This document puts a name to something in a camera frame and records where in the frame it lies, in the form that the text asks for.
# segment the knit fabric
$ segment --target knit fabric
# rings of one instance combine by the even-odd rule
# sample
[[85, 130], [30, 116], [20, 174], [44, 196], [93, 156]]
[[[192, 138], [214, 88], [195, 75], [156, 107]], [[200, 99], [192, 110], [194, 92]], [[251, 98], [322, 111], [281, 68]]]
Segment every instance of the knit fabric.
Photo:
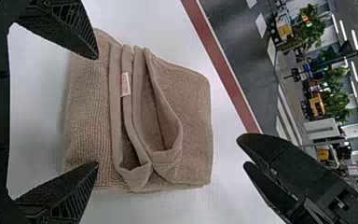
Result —
[[[97, 161], [95, 187], [122, 192], [209, 184], [213, 131], [207, 78], [150, 49], [94, 33], [99, 60], [72, 54], [64, 170]], [[122, 96], [126, 77], [131, 94]]]

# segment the white surface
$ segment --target white surface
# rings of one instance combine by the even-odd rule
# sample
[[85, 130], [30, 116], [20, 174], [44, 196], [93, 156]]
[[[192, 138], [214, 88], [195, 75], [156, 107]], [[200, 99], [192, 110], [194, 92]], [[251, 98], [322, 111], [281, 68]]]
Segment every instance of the white surface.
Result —
[[272, 39], [270, 38], [268, 42], [267, 53], [269, 58], [271, 59], [272, 65], [275, 64], [276, 52], [277, 50], [275, 49], [274, 42], [272, 42]]
[[249, 8], [252, 8], [257, 4], [257, 0], [246, 0], [246, 3], [248, 4]]
[[321, 6], [325, 3], [327, 3], [327, 0], [294, 0], [287, 2], [286, 6], [287, 9], [290, 11], [290, 16], [292, 18], [295, 18], [296, 16], [298, 16], [298, 13], [300, 12], [300, 9], [302, 7], [306, 7], [308, 4], [317, 4]]
[[[267, 208], [242, 165], [236, 144], [245, 132], [180, 1], [84, 1], [94, 26], [118, 41], [201, 72], [213, 97], [213, 183], [203, 189], [148, 195], [96, 192], [81, 223], [282, 223]], [[13, 198], [55, 177], [62, 168], [62, 115], [69, 52], [14, 25], [9, 35]]]
[[264, 20], [263, 13], [260, 13], [260, 15], [258, 15], [257, 19], [255, 19], [255, 25], [257, 26], [257, 29], [261, 35], [261, 38], [263, 38], [264, 33], [267, 30], [267, 24], [266, 24], [266, 20]]
[[304, 123], [304, 129], [310, 139], [340, 136], [335, 119], [318, 119]]
[[290, 127], [289, 119], [287, 118], [286, 113], [284, 113], [283, 106], [282, 106], [280, 98], [278, 98], [278, 110], [279, 110], [279, 113], [282, 116], [284, 126], [286, 127], [287, 132], [289, 133], [290, 139], [292, 140], [291, 142], [293, 143], [293, 145], [298, 146], [298, 141], [295, 138], [295, 133], [293, 132], [293, 129]]
[[280, 95], [280, 97], [281, 97], [281, 99], [283, 101], [284, 108], [286, 108], [286, 111], [287, 111], [287, 113], [289, 115], [290, 122], [292, 122], [293, 127], [295, 127], [296, 137], [297, 137], [297, 139], [299, 141], [299, 144], [302, 145], [302, 137], [301, 137], [300, 131], [299, 131], [298, 126], [296, 124], [295, 117], [293, 117], [293, 113], [292, 113], [292, 110], [291, 110], [291, 108], [289, 106], [289, 103], [287, 102], [287, 99], [283, 94], [281, 84], [278, 85], [278, 90], [279, 90], [279, 95]]
[[276, 129], [277, 129], [277, 132], [278, 132], [278, 135], [280, 136], [280, 138], [288, 140], [286, 132], [283, 129], [283, 126], [282, 126], [282, 123], [281, 123], [281, 120], [279, 119], [279, 117], [277, 117]]

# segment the folded towel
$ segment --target folded towel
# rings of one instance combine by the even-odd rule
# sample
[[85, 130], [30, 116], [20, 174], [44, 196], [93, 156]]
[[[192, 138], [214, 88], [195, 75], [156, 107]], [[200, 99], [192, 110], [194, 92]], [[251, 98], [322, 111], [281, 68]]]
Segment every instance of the folded towel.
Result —
[[97, 161], [95, 187], [125, 192], [209, 184], [213, 131], [207, 78], [150, 49], [94, 33], [100, 59], [71, 58], [64, 170]]

